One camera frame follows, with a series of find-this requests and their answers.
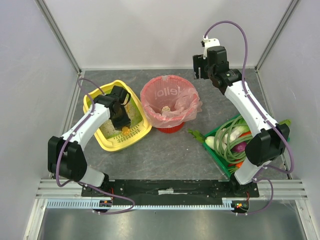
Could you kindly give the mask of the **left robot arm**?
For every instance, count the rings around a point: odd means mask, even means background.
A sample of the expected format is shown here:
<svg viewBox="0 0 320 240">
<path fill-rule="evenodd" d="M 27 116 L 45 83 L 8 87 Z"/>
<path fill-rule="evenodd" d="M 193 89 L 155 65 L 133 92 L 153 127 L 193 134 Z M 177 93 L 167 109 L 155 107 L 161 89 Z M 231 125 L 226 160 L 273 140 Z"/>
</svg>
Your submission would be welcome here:
<svg viewBox="0 0 320 240">
<path fill-rule="evenodd" d="M 57 185 L 62 187 L 59 177 L 94 187 L 102 186 L 108 175 L 89 167 L 84 149 L 103 123 L 110 120 L 116 131 L 131 126 L 125 106 L 131 94 L 121 86 L 113 86 L 110 93 L 91 97 L 91 106 L 85 115 L 62 136 L 52 136 L 48 141 L 47 168 L 55 174 Z"/>
</svg>

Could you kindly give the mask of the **orange litter scoop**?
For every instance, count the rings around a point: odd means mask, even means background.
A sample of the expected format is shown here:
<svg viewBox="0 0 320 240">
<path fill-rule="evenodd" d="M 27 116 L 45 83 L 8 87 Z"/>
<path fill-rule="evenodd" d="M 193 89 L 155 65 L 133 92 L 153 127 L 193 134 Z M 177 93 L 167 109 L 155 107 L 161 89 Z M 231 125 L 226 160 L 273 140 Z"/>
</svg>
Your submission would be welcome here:
<svg viewBox="0 0 320 240">
<path fill-rule="evenodd" d="M 126 105 L 124 106 L 124 108 L 125 108 L 125 110 L 126 110 L 126 113 L 127 113 L 127 115 L 128 115 L 128 118 L 129 118 L 129 117 L 130 117 L 130 116 L 129 116 L 129 113 L 130 113 L 130 105 L 129 105 L 129 104 L 126 104 Z M 121 129 L 121 133 L 122 133 L 124 136 L 127 136 L 127 135 L 131 132 L 130 127 L 131 127 L 131 119 L 129 118 L 129 123 Z"/>
</svg>

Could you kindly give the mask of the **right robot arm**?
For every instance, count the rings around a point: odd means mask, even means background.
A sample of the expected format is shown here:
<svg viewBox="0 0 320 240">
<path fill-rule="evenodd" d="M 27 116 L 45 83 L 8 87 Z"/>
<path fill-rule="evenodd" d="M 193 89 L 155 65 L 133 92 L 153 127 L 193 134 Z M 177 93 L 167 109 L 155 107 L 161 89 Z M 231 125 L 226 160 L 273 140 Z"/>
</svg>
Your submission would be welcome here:
<svg viewBox="0 0 320 240">
<path fill-rule="evenodd" d="M 290 128 L 270 117 L 238 69 L 231 69 L 223 46 L 212 46 L 206 54 L 192 57 L 195 79 L 209 79 L 229 99 L 247 123 L 253 139 L 245 147 L 242 167 L 232 175 L 239 185 L 252 182 L 261 168 L 282 155 L 288 145 Z"/>
</svg>

